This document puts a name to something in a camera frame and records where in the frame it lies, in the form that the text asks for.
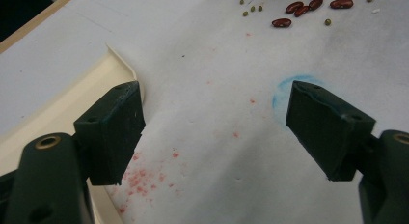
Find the screw hole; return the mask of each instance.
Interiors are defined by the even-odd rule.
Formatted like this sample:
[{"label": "screw hole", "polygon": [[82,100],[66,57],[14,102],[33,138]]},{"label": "screw hole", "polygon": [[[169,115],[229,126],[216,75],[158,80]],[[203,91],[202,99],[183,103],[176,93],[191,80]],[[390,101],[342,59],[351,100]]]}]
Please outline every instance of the screw hole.
[{"label": "screw hole", "polygon": [[52,215],[52,212],[53,210],[50,205],[42,205],[31,211],[29,220],[31,223],[41,223],[43,222],[43,220],[50,217]]},{"label": "screw hole", "polygon": [[43,150],[56,146],[60,143],[61,137],[57,135],[46,136],[36,143],[36,149]]},{"label": "screw hole", "polygon": [[98,120],[98,118],[96,117],[96,116],[92,116],[92,117],[90,117],[90,118],[88,118],[88,122],[90,122],[90,123],[94,123],[94,122],[96,122]]},{"label": "screw hole", "polygon": [[394,135],[394,139],[402,144],[409,145],[409,135],[404,133],[398,133]]}]

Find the red kidney bean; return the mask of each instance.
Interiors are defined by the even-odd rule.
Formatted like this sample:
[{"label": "red kidney bean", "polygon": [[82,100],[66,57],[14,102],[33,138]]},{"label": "red kidney bean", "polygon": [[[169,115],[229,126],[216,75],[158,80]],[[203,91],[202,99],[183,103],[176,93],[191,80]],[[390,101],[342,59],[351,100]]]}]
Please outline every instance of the red kidney bean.
[{"label": "red kidney bean", "polygon": [[295,17],[300,17],[304,13],[306,13],[310,9],[310,6],[303,6],[299,8],[297,11],[295,11],[294,16]]},{"label": "red kidney bean", "polygon": [[303,7],[304,3],[301,1],[297,1],[294,2],[290,5],[288,5],[288,7],[286,7],[286,13],[287,14],[293,14],[295,11],[297,11],[299,8]]},{"label": "red kidney bean", "polygon": [[310,10],[314,11],[317,8],[319,8],[322,5],[322,0],[313,0],[310,2],[308,5],[310,7]]},{"label": "red kidney bean", "polygon": [[280,18],[273,20],[272,24],[276,28],[287,28],[291,25],[291,20],[288,18]]},{"label": "red kidney bean", "polygon": [[334,0],[330,6],[333,9],[349,9],[354,5],[352,0]]}]

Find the table surface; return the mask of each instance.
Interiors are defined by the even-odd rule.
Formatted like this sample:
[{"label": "table surface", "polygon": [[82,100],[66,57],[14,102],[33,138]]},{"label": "table surface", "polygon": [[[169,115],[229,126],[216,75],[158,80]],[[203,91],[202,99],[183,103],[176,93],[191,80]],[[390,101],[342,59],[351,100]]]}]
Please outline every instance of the table surface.
[{"label": "table surface", "polygon": [[[299,18],[284,13],[298,0],[239,1],[71,0],[0,55],[0,134],[108,42],[146,88],[147,127],[107,187],[124,223],[362,222],[361,176],[326,180],[285,126],[289,90],[325,87],[373,117],[375,136],[408,131],[408,0],[325,0]],[[263,11],[243,17],[253,5]],[[281,17],[289,28],[271,26]]]}]

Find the blue mark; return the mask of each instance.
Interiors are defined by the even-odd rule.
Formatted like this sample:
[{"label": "blue mark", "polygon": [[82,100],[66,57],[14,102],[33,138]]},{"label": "blue mark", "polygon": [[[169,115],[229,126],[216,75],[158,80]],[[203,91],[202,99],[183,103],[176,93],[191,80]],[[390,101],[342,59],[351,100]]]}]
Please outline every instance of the blue mark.
[{"label": "blue mark", "polygon": [[283,127],[286,127],[286,111],[288,108],[289,95],[293,81],[303,81],[323,86],[322,81],[308,74],[292,76],[280,82],[277,86],[272,99],[274,119]]}]

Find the red speckle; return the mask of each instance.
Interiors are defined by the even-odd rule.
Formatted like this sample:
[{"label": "red speckle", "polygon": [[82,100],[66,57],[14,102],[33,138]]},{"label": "red speckle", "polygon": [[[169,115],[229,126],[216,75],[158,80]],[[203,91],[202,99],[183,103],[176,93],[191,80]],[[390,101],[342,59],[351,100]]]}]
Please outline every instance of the red speckle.
[{"label": "red speckle", "polygon": [[120,213],[124,213],[124,212],[126,212],[126,205],[122,205],[120,208],[119,208],[119,211],[120,211]]},{"label": "red speckle", "polygon": [[159,175],[159,180],[160,180],[161,182],[163,182],[163,181],[165,181],[165,178],[166,178],[166,175],[163,174],[163,173],[160,173],[160,175]]},{"label": "red speckle", "polygon": [[141,154],[140,154],[140,153],[136,153],[136,154],[132,157],[132,159],[133,159],[134,161],[136,161],[137,159],[139,159],[139,156],[141,156]]},{"label": "red speckle", "polygon": [[147,174],[147,170],[141,169],[139,170],[139,176],[144,177]]}]

